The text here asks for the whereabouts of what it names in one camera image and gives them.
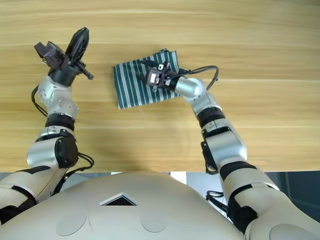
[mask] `striped towel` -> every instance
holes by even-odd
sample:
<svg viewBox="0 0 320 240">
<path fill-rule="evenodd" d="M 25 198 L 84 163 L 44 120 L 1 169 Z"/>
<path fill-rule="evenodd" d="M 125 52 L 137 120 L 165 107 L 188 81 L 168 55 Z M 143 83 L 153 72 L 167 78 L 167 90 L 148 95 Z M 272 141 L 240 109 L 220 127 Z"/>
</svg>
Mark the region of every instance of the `striped towel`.
<svg viewBox="0 0 320 240">
<path fill-rule="evenodd" d="M 139 60 L 151 60 L 158 63 L 168 61 L 172 70 L 179 72 L 176 51 L 169 51 L 164 48 L 151 56 L 140 58 Z M 156 92 L 153 92 L 152 87 L 137 79 L 136 74 L 146 75 L 147 73 L 146 66 L 140 63 L 139 60 L 120 63 L 113 67 L 119 109 L 152 104 L 179 96 L 175 92 L 163 88 L 158 88 Z"/>
</svg>

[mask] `wooden table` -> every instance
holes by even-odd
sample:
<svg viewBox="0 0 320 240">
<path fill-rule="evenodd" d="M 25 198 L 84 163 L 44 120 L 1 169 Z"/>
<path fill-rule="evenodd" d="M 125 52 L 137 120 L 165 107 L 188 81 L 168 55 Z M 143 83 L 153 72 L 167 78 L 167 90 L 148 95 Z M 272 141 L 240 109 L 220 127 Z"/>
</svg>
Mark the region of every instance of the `wooden table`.
<svg viewBox="0 0 320 240">
<path fill-rule="evenodd" d="M 320 5 L 316 0 L 0 0 L 0 171 L 27 167 L 45 124 L 30 94 L 48 72 L 33 46 L 65 49 L 86 26 L 76 78 L 79 149 L 92 172 L 204 171 L 202 137 L 182 98 L 117 109 L 112 67 L 161 48 L 185 69 L 218 65 L 210 90 L 264 171 L 320 169 Z M 213 72 L 197 77 L 208 83 Z"/>
</svg>

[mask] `white robot arm segment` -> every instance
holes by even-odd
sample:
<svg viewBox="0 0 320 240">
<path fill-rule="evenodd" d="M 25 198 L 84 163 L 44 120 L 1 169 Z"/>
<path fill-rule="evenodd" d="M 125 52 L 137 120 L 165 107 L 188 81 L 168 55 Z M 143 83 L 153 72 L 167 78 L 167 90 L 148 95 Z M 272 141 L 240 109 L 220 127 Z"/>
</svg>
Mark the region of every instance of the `white robot arm segment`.
<svg viewBox="0 0 320 240">
<path fill-rule="evenodd" d="M 202 128 L 206 162 L 220 174 L 227 215 L 246 239 L 319 239 L 320 224 L 295 207 L 266 174 L 247 163 L 246 146 L 203 82 L 182 76 L 176 86 L 180 86 L 175 88 L 179 94 L 184 92 L 181 86 L 197 92 L 184 99 Z"/>
</svg>

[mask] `white stripe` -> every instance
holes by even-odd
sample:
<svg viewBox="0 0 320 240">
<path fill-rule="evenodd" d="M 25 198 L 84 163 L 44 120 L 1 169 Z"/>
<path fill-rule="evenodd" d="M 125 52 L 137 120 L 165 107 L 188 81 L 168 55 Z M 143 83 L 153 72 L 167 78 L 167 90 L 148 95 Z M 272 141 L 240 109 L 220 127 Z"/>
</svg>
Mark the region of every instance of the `white stripe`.
<svg viewBox="0 0 320 240">
<path fill-rule="evenodd" d="M 138 70 L 138 72 L 137 72 L 137 74 L 140 74 L 139 73 L 139 67 L 138 67 L 138 65 L 136 66 L 136 68 L 137 68 L 137 70 Z M 144 91 L 144 83 L 140 80 L 140 79 L 136 79 L 137 81 L 138 81 L 138 84 L 139 84 L 139 88 L 141 88 L 141 91 L 142 91 L 142 94 L 143 94 L 143 100 L 144 100 L 144 104 L 147 104 L 147 98 L 146 98 L 146 94 L 145 94 L 145 91 Z"/>
<path fill-rule="evenodd" d="M 130 102 L 127 83 L 126 83 L 126 80 L 125 80 L 126 78 L 125 78 L 125 74 L 124 74 L 124 68 L 123 68 L 122 64 L 119 64 L 119 69 L 120 69 L 121 81 L 122 81 L 122 84 L 123 84 L 126 104 L 127 104 L 128 108 L 130 108 L 131 107 L 131 102 Z"/>
<path fill-rule="evenodd" d="M 161 57 L 161 61 L 164 63 L 166 59 L 165 59 L 165 54 L 163 52 L 160 54 L 160 57 Z M 163 88 L 162 92 L 163 92 L 163 95 L 165 95 L 165 98 L 168 99 L 169 98 L 168 90 Z"/>
<path fill-rule="evenodd" d="M 115 69 L 115 81 L 116 81 L 116 84 L 118 85 L 118 89 L 119 89 L 119 93 L 120 93 L 120 99 L 121 99 L 121 102 L 122 102 L 122 107 L 125 108 L 125 103 L 124 103 L 124 99 L 122 97 L 122 94 L 121 94 L 121 89 L 120 89 L 120 84 L 119 84 L 119 77 L 118 77 L 118 71 L 117 71 L 117 66 L 114 67 Z"/>
<path fill-rule="evenodd" d="M 168 61 L 170 62 L 170 57 L 169 57 L 169 52 L 166 52 L 166 56 L 168 57 Z M 173 91 L 170 91 L 170 94 L 171 94 L 171 98 L 174 98 L 175 97 L 175 93 Z"/>
<path fill-rule="evenodd" d="M 135 87 L 136 98 L 138 99 L 138 105 L 141 106 L 142 105 L 142 101 L 141 101 L 140 91 L 139 91 L 139 87 L 138 87 L 138 81 L 137 81 L 135 68 L 134 68 L 134 65 L 133 65 L 132 61 L 130 61 L 129 64 L 130 64 L 131 73 L 132 73 L 132 76 L 133 76 L 133 84 L 134 84 L 134 87 Z"/>
<path fill-rule="evenodd" d="M 155 57 L 156 57 L 156 61 L 157 61 L 159 64 L 162 64 L 162 63 L 163 63 L 163 62 L 160 62 L 160 61 L 159 61 L 159 58 L 158 58 L 157 55 L 155 55 Z M 165 100 L 164 95 L 163 95 L 163 92 L 162 92 L 162 91 L 163 91 L 162 88 L 158 88 L 157 91 L 159 91 L 160 101 Z"/>
<path fill-rule="evenodd" d="M 179 67 L 178 67 L 178 57 L 177 57 L 176 51 L 172 51 L 172 58 L 173 58 L 173 64 L 174 64 L 175 70 L 178 72 Z"/>
<path fill-rule="evenodd" d="M 130 79 L 130 76 L 129 76 L 129 70 L 128 70 L 128 66 L 127 66 L 127 63 L 126 62 L 124 62 L 124 63 L 122 63 L 122 65 L 125 65 L 125 70 L 126 70 L 126 73 L 127 73 L 127 75 L 128 75 L 128 82 L 129 82 L 129 85 L 130 85 L 130 92 L 131 92 L 131 95 L 132 95 L 132 105 L 133 105 L 133 107 L 134 106 L 137 106 L 137 102 L 136 102 L 136 100 L 135 100 L 135 95 L 134 95 L 134 89 L 133 89 L 133 87 L 132 87 L 132 83 L 131 83 L 131 79 Z"/>
<path fill-rule="evenodd" d="M 146 66 L 144 64 L 141 64 L 141 67 L 142 67 L 143 75 L 145 76 L 147 74 Z M 146 86 L 146 92 L 148 93 L 149 103 L 153 104 L 154 101 L 152 99 L 152 95 L 151 95 L 151 91 L 150 91 L 149 86 Z"/>
</svg>

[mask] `silver robot arm segment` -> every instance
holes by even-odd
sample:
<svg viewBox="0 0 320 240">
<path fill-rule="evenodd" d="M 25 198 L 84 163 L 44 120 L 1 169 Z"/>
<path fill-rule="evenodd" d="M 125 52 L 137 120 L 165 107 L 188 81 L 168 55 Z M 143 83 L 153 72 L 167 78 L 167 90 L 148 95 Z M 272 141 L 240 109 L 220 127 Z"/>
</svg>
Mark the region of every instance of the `silver robot arm segment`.
<svg viewBox="0 0 320 240">
<path fill-rule="evenodd" d="M 0 181 L 0 225 L 58 193 L 65 173 L 78 161 L 74 130 L 79 108 L 71 98 L 71 85 L 81 73 L 93 78 L 81 61 L 88 42 L 89 30 L 84 27 L 73 35 L 65 52 L 52 42 L 46 46 L 41 42 L 35 45 L 50 71 L 32 92 L 32 101 L 38 91 L 40 101 L 47 108 L 47 119 L 45 128 L 27 152 L 30 168 Z"/>
<path fill-rule="evenodd" d="M 39 98 L 46 105 L 46 127 L 27 152 L 29 169 L 0 181 L 0 222 L 49 198 L 66 171 L 78 161 L 74 121 L 78 106 L 71 99 L 71 87 L 49 76 L 39 85 Z"/>
<path fill-rule="evenodd" d="M 180 77 L 174 91 L 190 103 L 202 128 L 207 167 L 219 172 L 227 215 L 250 240 L 320 239 L 320 224 L 300 211 L 260 169 L 204 83 Z"/>
</svg>

